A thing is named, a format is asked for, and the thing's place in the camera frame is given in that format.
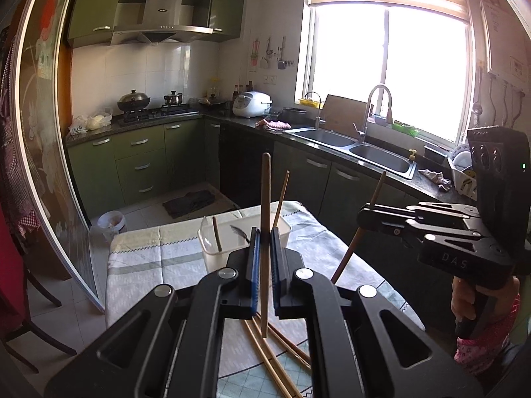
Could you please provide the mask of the person's right hand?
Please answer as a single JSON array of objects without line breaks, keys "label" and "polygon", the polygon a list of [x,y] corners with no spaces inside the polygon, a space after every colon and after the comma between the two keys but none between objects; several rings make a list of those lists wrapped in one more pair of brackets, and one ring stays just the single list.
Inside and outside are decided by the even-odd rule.
[{"label": "person's right hand", "polygon": [[455,315],[456,334],[464,340],[475,339],[491,323],[504,320],[519,294],[520,282],[510,276],[498,290],[473,285],[465,279],[453,278],[451,310]]}]

